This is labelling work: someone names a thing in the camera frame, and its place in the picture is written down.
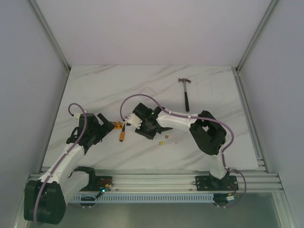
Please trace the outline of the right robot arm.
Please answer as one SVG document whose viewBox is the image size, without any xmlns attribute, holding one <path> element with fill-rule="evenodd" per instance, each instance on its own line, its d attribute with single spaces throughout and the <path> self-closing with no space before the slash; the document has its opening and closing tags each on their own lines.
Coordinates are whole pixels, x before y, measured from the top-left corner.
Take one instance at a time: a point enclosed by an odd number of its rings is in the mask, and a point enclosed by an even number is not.
<svg viewBox="0 0 304 228">
<path fill-rule="evenodd" d="M 226 130 L 208 111 L 200 114 L 175 113 L 165 108 L 150 109 L 139 103 L 126 122 L 135 127 L 135 132 L 152 140 L 157 133 L 177 129 L 189 132 L 198 148 L 209 156 L 211 186 L 217 190 L 227 184 L 220 149 L 226 142 Z"/>
</svg>

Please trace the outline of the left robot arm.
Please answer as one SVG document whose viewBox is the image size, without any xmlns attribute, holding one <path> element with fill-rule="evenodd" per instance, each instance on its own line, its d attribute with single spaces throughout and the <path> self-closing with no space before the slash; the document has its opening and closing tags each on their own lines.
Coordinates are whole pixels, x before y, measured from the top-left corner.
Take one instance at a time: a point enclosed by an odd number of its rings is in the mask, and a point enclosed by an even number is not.
<svg viewBox="0 0 304 228">
<path fill-rule="evenodd" d="M 114 124 L 102 114 L 78 116 L 78 126 L 66 140 L 60 157 L 37 180 L 27 182 L 24 190 L 25 220 L 57 225 L 65 215 L 67 204 L 78 192 L 100 188 L 95 169 L 78 163 L 113 129 Z"/>
</svg>

